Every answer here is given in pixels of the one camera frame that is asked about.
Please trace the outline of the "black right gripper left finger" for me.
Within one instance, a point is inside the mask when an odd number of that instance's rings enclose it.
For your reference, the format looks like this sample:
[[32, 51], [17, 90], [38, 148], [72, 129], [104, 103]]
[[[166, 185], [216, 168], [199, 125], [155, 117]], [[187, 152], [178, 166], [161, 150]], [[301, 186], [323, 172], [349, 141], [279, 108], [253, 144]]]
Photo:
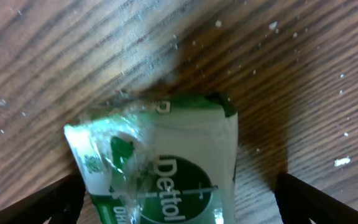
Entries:
[[78, 221], [84, 204], [85, 184], [73, 174], [0, 211], [0, 224], [43, 224]]

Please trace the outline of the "green Dettol soap packet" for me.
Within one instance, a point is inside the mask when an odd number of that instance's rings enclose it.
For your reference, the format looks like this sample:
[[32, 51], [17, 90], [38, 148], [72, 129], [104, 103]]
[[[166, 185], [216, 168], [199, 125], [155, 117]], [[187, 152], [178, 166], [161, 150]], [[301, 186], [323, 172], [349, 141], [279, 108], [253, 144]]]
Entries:
[[238, 115], [228, 97], [112, 101], [63, 131], [101, 223], [234, 223]]

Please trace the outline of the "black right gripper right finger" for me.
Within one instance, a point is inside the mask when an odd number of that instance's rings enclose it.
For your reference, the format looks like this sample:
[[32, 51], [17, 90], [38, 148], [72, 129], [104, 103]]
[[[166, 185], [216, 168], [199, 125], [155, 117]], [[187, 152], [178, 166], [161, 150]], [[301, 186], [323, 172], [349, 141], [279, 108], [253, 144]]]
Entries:
[[281, 173], [275, 199], [284, 224], [358, 224], [358, 211], [322, 191]]

